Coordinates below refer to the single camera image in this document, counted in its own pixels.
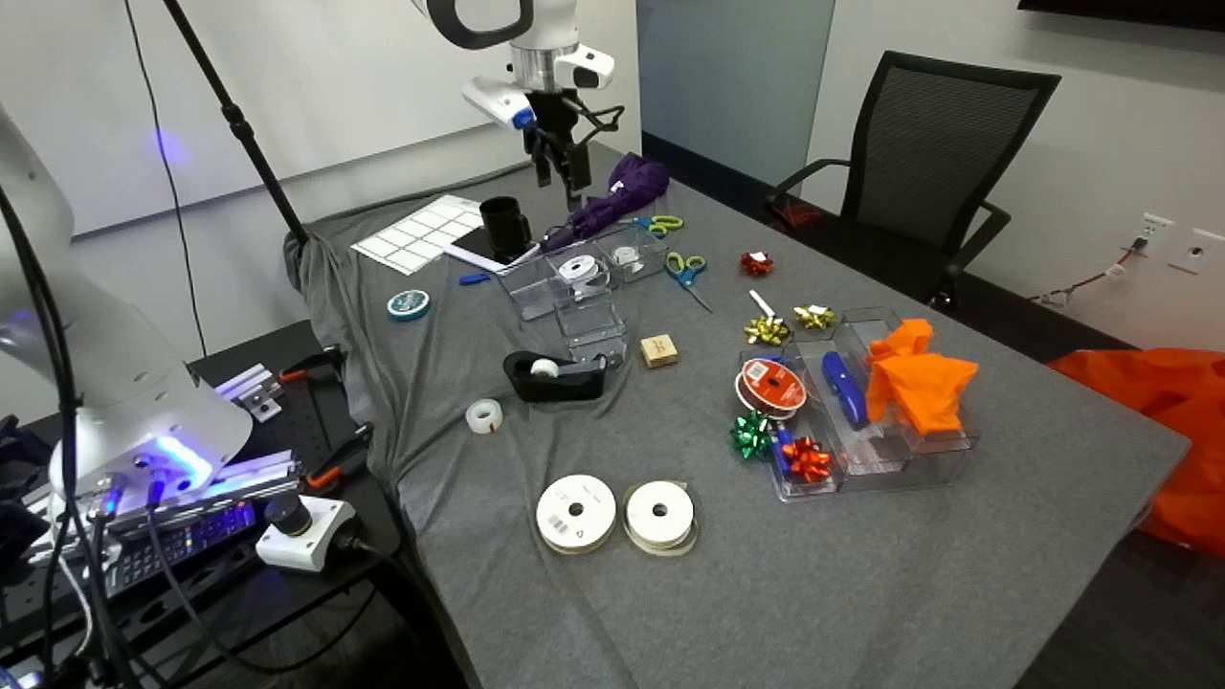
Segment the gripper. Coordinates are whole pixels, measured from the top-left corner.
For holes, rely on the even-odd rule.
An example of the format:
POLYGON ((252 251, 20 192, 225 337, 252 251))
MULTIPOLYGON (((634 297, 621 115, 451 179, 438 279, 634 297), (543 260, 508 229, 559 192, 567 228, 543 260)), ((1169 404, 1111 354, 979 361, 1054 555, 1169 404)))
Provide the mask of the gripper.
POLYGON ((579 105, 584 104, 579 91, 529 91, 526 92, 526 101, 532 105, 535 125, 541 131, 529 134, 529 157, 535 170, 537 188, 551 184, 555 136, 560 143, 559 174, 564 179, 566 208, 576 212, 582 208, 581 192, 590 186, 590 150, 573 135, 573 129, 579 123, 579 105))

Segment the black and white notebook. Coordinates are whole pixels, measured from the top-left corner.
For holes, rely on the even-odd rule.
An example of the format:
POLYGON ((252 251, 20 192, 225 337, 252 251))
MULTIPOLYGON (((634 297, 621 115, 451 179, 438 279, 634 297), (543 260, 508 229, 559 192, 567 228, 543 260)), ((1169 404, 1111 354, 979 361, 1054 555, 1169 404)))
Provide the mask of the black and white notebook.
POLYGON ((534 257, 539 257, 540 248, 537 244, 532 244, 528 249, 526 249, 526 253, 521 254, 518 257, 502 260, 502 257, 499 257, 499 255, 494 253, 491 245, 485 240, 484 235, 464 235, 464 238, 459 238, 456 242, 450 243, 443 249, 443 253, 472 266, 477 266, 477 268, 481 268, 486 272, 503 273, 534 260, 534 257))

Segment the frosted glass panel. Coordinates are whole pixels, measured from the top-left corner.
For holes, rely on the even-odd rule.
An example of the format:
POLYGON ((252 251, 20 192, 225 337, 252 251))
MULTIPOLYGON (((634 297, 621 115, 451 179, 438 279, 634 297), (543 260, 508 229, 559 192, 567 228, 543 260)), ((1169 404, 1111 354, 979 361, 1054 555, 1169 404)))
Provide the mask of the frosted glass panel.
POLYGON ((758 181, 809 158, 835 0, 637 0, 644 134, 758 181))

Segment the whiteboard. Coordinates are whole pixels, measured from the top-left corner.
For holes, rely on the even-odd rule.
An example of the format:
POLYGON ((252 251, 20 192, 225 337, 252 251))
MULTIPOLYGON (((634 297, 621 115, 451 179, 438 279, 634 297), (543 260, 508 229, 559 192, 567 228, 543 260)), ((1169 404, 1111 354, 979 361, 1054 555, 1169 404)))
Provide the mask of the whiteboard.
MULTIPOLYGON (((512 51, 462 51, 412 0, 180 0, 281 179, 488 123, 512 51)), ((257 188, 160 0, 0 0, 0 105, 76 234, 257 188)))

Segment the red ribbon spool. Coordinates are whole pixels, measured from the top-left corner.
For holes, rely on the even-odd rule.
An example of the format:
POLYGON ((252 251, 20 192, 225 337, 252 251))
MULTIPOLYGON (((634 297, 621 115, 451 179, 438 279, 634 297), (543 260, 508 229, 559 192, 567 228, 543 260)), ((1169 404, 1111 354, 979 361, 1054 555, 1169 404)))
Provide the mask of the red ribbon spool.
POLYGON ((780 360, 761 357, 744 362, 733 391, 745 409, 760 411, 773 421, 791 419, 809 403, 809 387, 796 371, 780 360))

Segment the black stand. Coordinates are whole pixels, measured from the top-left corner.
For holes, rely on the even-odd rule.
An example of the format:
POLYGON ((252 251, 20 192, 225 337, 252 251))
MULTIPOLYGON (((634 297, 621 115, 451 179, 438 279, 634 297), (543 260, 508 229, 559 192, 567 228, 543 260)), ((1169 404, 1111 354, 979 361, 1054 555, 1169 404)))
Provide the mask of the black stand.
POLYGON ((254 126, 247 121, 241 105, 236 104, 236 101, 233 101, 232 92, 227 89, 223 78, 221 78, 221 74, 218 74, 213 61, 211 61, 209 53, 206 51, 200 36, 196 33, 191 22, 189 22, 187 13, 184 12, 180 0, 160 1, 165 5, 167 16, 172 18, 172 23, 175 25, 181 39, 185 45, 187 45, 187 51, 194 58, 203 78, 209 85, 212 93, 216 96, 216 101, 219 105, 224 121, 228 124, 229 130, 232 130, 236 142, 241 145, 251 166, 254 166, 258 181, 261 181, 265 191, 281 215, 281 221, 284 222, 287 230, 292 235, 295 244, 301 246, 303 243, 309 239, 309 235, 306 234, 306 230, 303 229, 299 215, 296 215, 295 208, 293 208, 292 201, 288 199, 284 188, 281 186, 279 178, 274 174, 274 170, 267 161, 261 145, 258 145, 254 126))

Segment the white ribbon spool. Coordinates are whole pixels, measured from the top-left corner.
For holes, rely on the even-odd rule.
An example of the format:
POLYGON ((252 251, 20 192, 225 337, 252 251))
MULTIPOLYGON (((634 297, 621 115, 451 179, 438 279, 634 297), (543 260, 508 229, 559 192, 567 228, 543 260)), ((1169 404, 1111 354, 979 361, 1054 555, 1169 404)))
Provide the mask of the white ribbon spool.
POLYGON ((617 500, 604 481, 570 474, 552 481, 538 498, 535 527, 551 550, 564 555, 594 552, 617 519, 617 500))
POLYGON ((684 557, 699 523, 686 481, 644 481, 624 497, 622 526, 632 544, 650 557, 684 557))

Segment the blue utility knife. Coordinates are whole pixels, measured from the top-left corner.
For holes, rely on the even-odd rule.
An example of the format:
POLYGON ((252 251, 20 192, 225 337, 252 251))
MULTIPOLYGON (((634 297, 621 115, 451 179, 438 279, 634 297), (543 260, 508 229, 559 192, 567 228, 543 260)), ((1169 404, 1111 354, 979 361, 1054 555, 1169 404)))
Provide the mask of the blue utility knife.
POLYGON ((835 394, 842 413, 853 429, 861 429, 869 423, 866 395, 861 384, 853 376, 843 357, 835 349, 827 349, 821 357, 821 371, 832 392, 835 394))

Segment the black office chair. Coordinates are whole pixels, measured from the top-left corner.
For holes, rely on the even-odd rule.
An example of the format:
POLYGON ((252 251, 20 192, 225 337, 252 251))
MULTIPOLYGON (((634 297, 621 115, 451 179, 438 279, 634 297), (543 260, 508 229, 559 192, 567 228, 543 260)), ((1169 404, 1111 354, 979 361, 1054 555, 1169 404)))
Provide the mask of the black office chair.
POLYGON ((1058 89, 1030 74, 884 51, 869 83, 846 161, 813 161, 763 200, 780 230, 913 300, 954 311, 968 266, 1011 222, 989 200, 1058 89), (824 212, 793 189, 842 166, 842 208, 824 212))

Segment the white emergency stop button box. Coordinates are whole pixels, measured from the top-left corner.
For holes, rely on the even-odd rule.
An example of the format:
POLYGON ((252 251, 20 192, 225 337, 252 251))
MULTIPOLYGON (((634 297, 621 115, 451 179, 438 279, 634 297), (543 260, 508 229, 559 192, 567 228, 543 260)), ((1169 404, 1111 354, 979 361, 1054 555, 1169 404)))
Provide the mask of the white emergency stop button box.
POLYGON ((267 566, 320 574, 337 533, 355 520, 349 501, 284 494, 265 505, 267 528, 256 554, 267 566))

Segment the grey tablecloth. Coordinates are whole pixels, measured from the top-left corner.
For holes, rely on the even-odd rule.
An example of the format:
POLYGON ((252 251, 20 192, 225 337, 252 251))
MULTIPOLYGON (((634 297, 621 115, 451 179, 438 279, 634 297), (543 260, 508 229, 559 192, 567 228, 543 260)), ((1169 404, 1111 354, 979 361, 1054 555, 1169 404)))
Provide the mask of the grey tablecloth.
POLYGON ((677 367, 649 371, 628 349, 600 398, 526 405, 502 360, 564 349, 551 320, 524 322, 496 283, 461 287, 446 255, 405 278, 352 249, 415 208, 312 222, 287 270, 318 340, 348 352, 353 413, 375 425, 372 474, 486 689, 1012 689, 1189 449, 682 184, 662 210, 685 219, 677 248, 708 257, 714 311, 665 275, 615 292, 627 345, 669 333, 677 367), (979 363, 967 409, 981 439, 951 485, 783 504, 767 468, 737 459, 733 378, 755 314, 744 249, 780 261, 761 287, 779 308, 930 318, 940 349, 979 363), (393 322, 387 300, 410 289, 432 310, 393 322), (479 398, 502 406, 499 432, 470 432, 479 398), (570 474, 617 500, 612 535, 587 554, 537 531, 538 498, 570 474), (658 479, 686 481, 695 501, 699 538, 684 557, 647 555, 624 531, 626 492, 658 479))

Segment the black keyboard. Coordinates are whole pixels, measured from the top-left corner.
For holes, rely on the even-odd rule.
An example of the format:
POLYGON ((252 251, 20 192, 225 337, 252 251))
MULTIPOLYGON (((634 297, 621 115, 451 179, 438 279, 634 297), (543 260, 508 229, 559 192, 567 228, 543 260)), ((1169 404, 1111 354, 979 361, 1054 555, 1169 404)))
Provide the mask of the black keyboard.
MULTIPOLYGON (((185 526, 159 532, 159 544, 172 566, 194 560, 206 552, 232 544, 258 527, 254 501, 236 501, 185 526)), ((103 582, 109 598, 163 575, 162 561, 147 533, 123 539, 118 559, 105 569, 103 582)))

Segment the orange plastic bag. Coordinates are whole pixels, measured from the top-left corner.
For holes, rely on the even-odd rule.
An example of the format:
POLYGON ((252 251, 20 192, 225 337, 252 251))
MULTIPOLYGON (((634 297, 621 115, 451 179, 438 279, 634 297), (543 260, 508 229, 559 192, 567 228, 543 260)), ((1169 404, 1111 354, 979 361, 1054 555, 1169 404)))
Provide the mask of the orange plastic bag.
POLYGON ((1076 349, 1049 367, 1189 440, 1139 528, 1225 559, 1225 352, 1076 349))

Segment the wall monitor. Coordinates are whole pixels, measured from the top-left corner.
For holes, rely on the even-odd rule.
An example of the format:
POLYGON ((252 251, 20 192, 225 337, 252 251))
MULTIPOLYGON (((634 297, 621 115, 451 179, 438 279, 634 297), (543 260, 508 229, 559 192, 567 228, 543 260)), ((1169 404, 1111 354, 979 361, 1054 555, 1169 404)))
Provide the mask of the wall monitor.
POLYGON ((1016 7, 1225 33, 1225 0, 1018 0, 1016 7))

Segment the white wall plate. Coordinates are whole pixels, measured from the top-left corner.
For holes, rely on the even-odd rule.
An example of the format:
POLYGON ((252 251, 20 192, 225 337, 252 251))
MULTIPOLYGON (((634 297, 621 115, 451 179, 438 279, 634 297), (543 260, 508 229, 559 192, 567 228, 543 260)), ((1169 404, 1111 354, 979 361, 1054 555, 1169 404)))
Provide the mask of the white wall plate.
POLYGON ((1225 260, 1225 234, 1191 228, 1169 242, 1167 267, 1187 275, 1203 275, 1225 260))

